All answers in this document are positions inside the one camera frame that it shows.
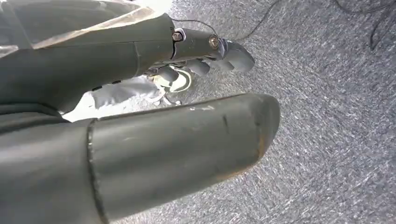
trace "scratch mark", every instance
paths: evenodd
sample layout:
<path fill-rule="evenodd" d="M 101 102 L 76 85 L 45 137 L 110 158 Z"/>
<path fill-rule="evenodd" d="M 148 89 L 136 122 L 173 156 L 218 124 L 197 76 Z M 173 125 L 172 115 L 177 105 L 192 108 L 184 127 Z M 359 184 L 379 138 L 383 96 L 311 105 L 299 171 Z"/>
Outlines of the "scratch mark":
<path fill-rule="evenodd" d="M 226 127 L 226 133 L 230 134 L 230 127 L 228 126 L 227 117 L 225 115 L 223 115 L 223 123 L 224 123 L 224 127 Z"/>

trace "wire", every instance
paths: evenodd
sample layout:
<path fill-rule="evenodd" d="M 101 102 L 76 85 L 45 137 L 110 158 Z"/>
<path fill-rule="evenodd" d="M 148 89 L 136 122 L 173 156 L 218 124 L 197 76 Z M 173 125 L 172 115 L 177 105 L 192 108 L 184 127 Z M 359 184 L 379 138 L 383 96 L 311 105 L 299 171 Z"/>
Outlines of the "wire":
<path fill-rule="evenodd" d="M 211 25 L 209 25 L 209 24 L 207 24 L 205 22 L 202 22 L 200 20 L 179 20 L 179 19 L 173 19 L 172 17 L 170 17 L 170 19 L 173 20 L 173 21 L 176 21 L 176 22 L 197 22 L 197 23 L 202 23 L 205 26 L 209 27 L 214 32 L 214 34 L 217 35 L 216 30 Z"/>
<path fill-rule="evenodd" d="M 378 12 L 380 10 L 386 9 L 388 7 L 392 7 L 392 6 L 396 6 L 396 0 L 393 0 L 390 3 L 387 4 L 383 4 L 381 6 L 366 10 L 366 11 L 352 11 L 350 9 L 345 8 L 344 6 L 342 6 L 338 0 L 333 0 L 333 2 L 336 4 L 336 6 L 338 6 L 339 9 L 341 9 L 342 11 L 348 13 L 348 14 L 355 14 L 355 15 L 366 15 L 366 14 L 371 14 L 371 13 L 375 13 Z M 378 41 L 374 42 L 374 35 L 375 32 L 377 31 L 379 25 L 385 21 L 386 17 L 389 16 L 390 14 L 390 10 L 388 10 L 385 14 L 381 15 L 381 18 L 375 23 L 373 31 L 371 31 L 370 34 L 370 39 L 369 39 L 369 45 L 370 45 L 370 49 L 374 50 L 377 45 L 381 42 L 381 40 L 383 39 L 383 37 L 390 31 L 390 28 L 392 27 L 395 18 L 393 19 L 393 21 L 390 22 L 390 24 L 385 28 L 385 31 L 383 32 L 383 34 L 378 38 Z"/>
<path fill-rule="evenodd" d="M 268 18 L 269 13 L 271 12 L 271 10 L 280 2 L 281 0 L 276 0 L 274 1 L 269 8 L 265 11 L 264 16 L 261 18 L 261 20 L 256 24 L 256 26 L 245 36 L 241 37 L 241 38 L 237 38 L 234 41 L 242 41 L 245 39 L 248 39 L 251 35 L 253 35 L 257 29 L 262 25 L 263 22 L 265 22 L 265 20 Z M 366 11 L 352 11 L 348 8 L 345 8 L 344 6 L 342 6 L 339 2 L 339 0 L 332 0 L 335 5 L 342 11 L 344 11 L 347 14 L 357 14 L 357 15 L 365 15 L 365 14 L 371 14 L 371 13 L 375 13 L 378 11 L 381 11 L 383 9 L 386 9 L 392 6 L 396 6 L 396 0 L 393 0 L 390 3 L 387 4 L 383 4 L 380 5 L 378 7 L 366 10 Z M 381 42 L 382 38 L 390 31 L 390 28 L 392 27 L 393 23 L 396 21 L 396 18 L 393 19 L 393 21 L 391 21 L 390 25 L 388 25 L 385 29 L 385 31 L 383 32 L 383 34 L 378 38 L 377 42 L 374 42 L 374 35 L 375 32 L 377 31 L 379 25 L 386 19 L 387 16 L 389 16 L 390 10 L 385 14 L 386 16 L 382 15 L 381 18 L 379 19 L 379 21 L 374 25 L 373 31 L 370 34 L 370 40 L 369 40 L 369 45 L 370 45 L 370 49 L 374 50 L 376 48 L 376 46 L 379 44 L 379 42 Z M 173 21 L 177 21 L 177 22 L 198 22 L 198 23 L 202 23 L 204 25 L 206 25 L 207 27 L 209 27 L 216 35 L 217 32 L 216 30 L 210 26 L 209 24 L 199 21 L 199 20 L 179 20 L 179 19 L 173 19 L 171 18 Z"/>
<path fill-rule="evenodd" d="M 252 31 L 250 31 L 247 35 L 245 35 L 245 36 L 243 36 L 243 37 L 241 37 L 241 38 L 235 39 L 234 41 L 242 41 L 242 40 L 248 39 L 251 35 L 253 35 L 253 34 L 256 32 L 256 30 L 261 26 L 261 24 L 266 20 L 266 18 L 268 17 L 268 15 L 269 15 L 271 9 L 272 9 L 277 3 L 279 3 L 280 1 L 281 1 L 281 0 L 276 0 L 275 2 L 273 2 L 273 3 L 269 6 L 269 8 L 268 8 L 267 11 L 265 12 L 264 16 L 262 17 L 262 19 L 257 23 L 257 25 L 255 25 L 255 27 L 252 29 Z M 179 19 L 174 19 L 174 18 L 172 18 L 172 17 L 171 17 L 170 19 L 173 20 L 173 21 L 177 21 L 177 22 L 198 22 L 198 23 L 202 23 L 202 24 L 206 25 L 207 27 L 209 27 L 209 28 L 217 35 L 216 30 L 215 30 L 212 26 L 210 26 L 209 24 L 207 24 L 207 23 L 205 23 L 205 22 L 202 22 L 202 21 L 200 21 L 200 20 L 179 20 Z"/>
<path fill-rule="evenodd" d="M 248 39 L 251 35 L 253 35 L 256 30 L 261 26 L 261 24 L 267 19 L 269 13 L 271 12 L 272 8 L 277 5 L 281 0 L 276 0 L 274 1 L 269 8 L 267 9 L 267 11 L 265 12 L 264 16 L 262 17 L 262 19 L 258 22 L 258 24 L 252 29 L 252 31 L 250 31 L 247 35 L 241 37 L 241 38 L 237 38 L 235 39 L 235 41 L 243 41 L 245 39 Z"/>
<path fill-rule="evenodd" d="M 352 10 L 347 9 L 344 6 L 342 6 L 338 0 L 333 0 L 333 2 L 338 6 L 338 8 L 340 8 L 342 11 L 344 11 L 344 12 L 346 12 L 348 14 L 364 15 L 364 14 L 375 13 L 375 12 L 383 10 L 383 9 L 389 7 L 389 6 L 392 6 L 393 4 L 396 3 L 396 0 L 394 0 L 394 1 L 390 2 L 390 3 L 387 3 L 387 4 L 380 5 L 380 6 L 375 7 L 375 8 L 369 9 L 367 11 L 352 11 Z"/>

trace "prosthetic arm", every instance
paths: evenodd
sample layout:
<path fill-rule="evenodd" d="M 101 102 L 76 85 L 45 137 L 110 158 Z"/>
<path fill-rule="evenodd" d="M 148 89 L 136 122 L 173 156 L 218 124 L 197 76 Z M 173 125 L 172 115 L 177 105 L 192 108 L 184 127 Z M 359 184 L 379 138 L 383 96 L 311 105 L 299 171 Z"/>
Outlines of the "prosthetic arm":
<path fill-rule="evenodd" d="M 172 80 L 170 65 L 197 73 L 207 72 L 207 61 L 229 70 L 254 65 L 239 44 L 175 29 L 166 14 L 90 32 L 74 28 L 66 32 L 69 39 L 58 35 L 65 30 L 52 29 L 61 29 L 51 24 L 67 21 L 63 15 L 70 13 L 117 19 L 115 12 L 125 9 L 119 2 L 0 3 L 1 35 L 8 37 L 0 58 L 3 223 L 108 223 L 237 175 L 274 139 L 279 104 L 268 95 L 74 123 L 62 119 L 60 112 L 72 110 L 86 91 L 142 74 Z"/>

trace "screw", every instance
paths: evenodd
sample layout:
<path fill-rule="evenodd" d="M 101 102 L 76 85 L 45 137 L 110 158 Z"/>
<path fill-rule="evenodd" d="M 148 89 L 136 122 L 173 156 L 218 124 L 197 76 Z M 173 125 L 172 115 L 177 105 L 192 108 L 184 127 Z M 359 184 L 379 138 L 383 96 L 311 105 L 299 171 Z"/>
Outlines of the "screw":
<path fill-rule="evenodd" d="M 219 38 L 216 35 L 211 35 L 209 37 L 209 45 L 214 50 L 218 49 L 219 48 Z"/>
<path fill-rule="evenodd" d="M 173 41 L 182 41 L 183 35 L 179 32 L 175 32 L 172 34 L 172 39 L 173 39 Z"/>

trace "gray cloth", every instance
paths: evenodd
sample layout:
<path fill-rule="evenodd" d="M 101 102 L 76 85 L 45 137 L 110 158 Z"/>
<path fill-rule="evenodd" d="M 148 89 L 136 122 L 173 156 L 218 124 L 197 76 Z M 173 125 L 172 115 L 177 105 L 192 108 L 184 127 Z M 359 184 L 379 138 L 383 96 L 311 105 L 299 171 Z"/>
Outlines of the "gray cloth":
<path fill-rule="evenodd" d="M 116 84 L 104 85 L 91 91 L 95 108 L 118 105 L 132 97 L 153 97 L 158 92 L 156 85 L 145 76 L 134 77 Z"/>
<path fill-rule="evenodd" d="M 272 1 L 174 0 L 171 15 L 234 38 Z M 355 10 L 380 2 L 340 1 Z M 281 126 L 262 161 L 120 223 L 396 223 L 396 25 L 376 50 L 368 47 L 381 13 L 351 16 L 331 0 L 283 0 L 244 41 L 256 59 L 252 71 L 212 70 L 178 94 L 183 102 L 240 92 L 277 97 Z"/>

